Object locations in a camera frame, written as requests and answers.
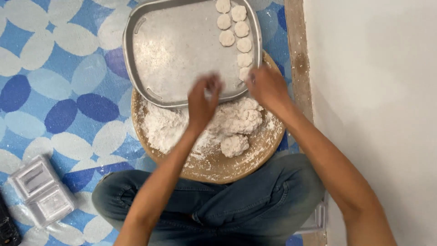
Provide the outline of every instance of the flattened dough ball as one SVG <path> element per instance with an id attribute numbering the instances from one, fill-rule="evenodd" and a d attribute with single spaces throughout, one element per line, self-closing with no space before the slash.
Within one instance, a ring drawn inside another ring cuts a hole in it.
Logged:
<path id="1" fill-rule="evenodd" d="M 250 67 L 243 67 L 240 68 L 240 80 L 245 81 L 247 79 L 247 76 L 249 75 Z"/>
<path id="2" fill-rule="evenodd" d="M 252 62 L 253 58 L 248 53 L 237 55 L 237 63 L 239 67 L 248 67 Z"/>
<path id="3" fill-rule="evenodd" d="M 244 21 L 239 21 L 234 27 L 235 35 L 242 38 L 249 34 L 249 26 Z"/>
<path id="4" fill-rule="evenodd" d="M 226 14 L 231 10 L 231 1 L 230 0 L 217 0 L 215 3 L 215 8 L 218 12 Z"/>
<path id="5" fill-rule="evenodd" d="M 225 47 L 231 46 L 235 42 L 234 33 L 231 30 L 222 31 L 218 37 L 218 40 Z"/>
<path id="6" fill-rule="evenodd" d="M 231 18 L 228 14 L 222 14 L 217 19 L 217 26 L 222 30 L 226 30 L 231 26 Z"/>
<path id="7" fill-rule="evenodd" d="M 246 7 L 241 5 L 233 7 L 231 15 L 235 22 L 244 21 L 247 15 Z"/>
<path id="8" fill-rule="evenodd" d="M 242 38 L 238 40 L 237 49 L 243 53 L 249 52 L 252 49 L 252 41 L 249 38 Z"/>

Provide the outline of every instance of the blue patterned mat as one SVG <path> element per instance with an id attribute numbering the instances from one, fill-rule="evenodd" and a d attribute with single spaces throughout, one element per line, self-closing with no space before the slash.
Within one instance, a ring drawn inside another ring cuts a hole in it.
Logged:
<path id="1" fill-rule="evenodd" d="M 285 77 L 291 66 L 283 0 L 249 0 L 263 48 Z M 90 196 L 106 173 L 152 171 L 130 118 L 132 86 L 121 35 L 134 0 L 0 0 L 0 182 L 21 161 L 51 156 L 80 207 L 61 222 L 36 229 L 7 183 L 2 193 L 24 235 L 23 246 L 110 246 L 117 232 Z M 284 136 L 278 150 L 297 153 Z M 287 245 L 302 245 L 293 236 Z"/>

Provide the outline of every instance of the white dough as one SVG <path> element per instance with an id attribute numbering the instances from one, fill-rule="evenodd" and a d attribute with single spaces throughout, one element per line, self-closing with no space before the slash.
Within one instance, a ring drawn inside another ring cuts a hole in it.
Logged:
<path id="1" fill-rule="evenodd" d="M 240 68 L 240 80 L 245 81 L 247 79 L 247 76 L 249 75 L 250 67 L 243 67 Z"/>
<path id="2" fill-rule="evenodd" d="M 233 136 L 223 139 L 220 144 L 222 153 L 228 157 L 234 157 L 241 155 L 246 149 L 249 148 L 249 142 L 246 136 L 241 134 L 235 134 Z"/>
<path id="3" fill-rule="evenodd" d="M 249 34 L 249 26 L 244 21 L 239 21 L 235 24 L 234 32 L 237 37 L 246 37 Z"/>
<path id="4" fill-rule="evenodd" d="M 248 67 L 252 64 L 253 58 L 248 53 L 239 54 L 237 56 L 237 63 L 239 67 Z"/>
<path id="5" fill-rule="evenodd" d="M 232 15 L 232 19 L 235 22 L 244 21 L 247 15 L 246 7 L 241 5 L 233 7 L 231 11 L 231 15 Z"/>
<path id="6" fill-rule="evenodd" d="M 248 38 L 238 40 L 237 49 L 243 53 L 249 52 L 252 49 L 252 41 Z"/>
<path id="7" fill-rule="evenodd" d="M 222 30 L 226 30 L 231 26 L 231 18 L 228 14 L 222 14 L 217 19 L 217 26 Z"/>
<path id="8" fill-rule="evenodd" d="M 235 42 L 234 33 L 231 30 L 222 31 L 218 40 L 225 47 L 231 46 Z"/>
<path id="9" fill-rule="evenodd" d="M 231 10 L 231 1 L 230 0 L 217 0 L 215 3 L 215 8 L 218 12 L 226 14 Z"/>

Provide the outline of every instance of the wooden board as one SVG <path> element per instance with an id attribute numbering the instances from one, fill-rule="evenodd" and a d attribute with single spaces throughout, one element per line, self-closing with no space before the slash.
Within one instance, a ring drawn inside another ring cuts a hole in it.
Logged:
<path id="1" fill-rule="evenodd" d="M 263 51 L 263 61 L 279 72 L 272 58 Z M 147 155 L 158 165 L 165 158 L 165 154 L 150 147 L 145 131 L 142 128 L 144 115 L 147 114 L 146 100 L 136 91 L 132 91 L 131 114 L 136 134 Z M 198 159 L 191 153 L 182 170 L 181 178 L 209 183 L 232 183 L 253 173 L 262 166 L 276 151 L 285 132 L 285 126 L 274 116 L 266 117 L 263 110 L 263 123 L 248 136 L 249 149 L 233 158 L 225 157 L 220 146 L 216 146 L 212 154 L 204 159 Z"/>

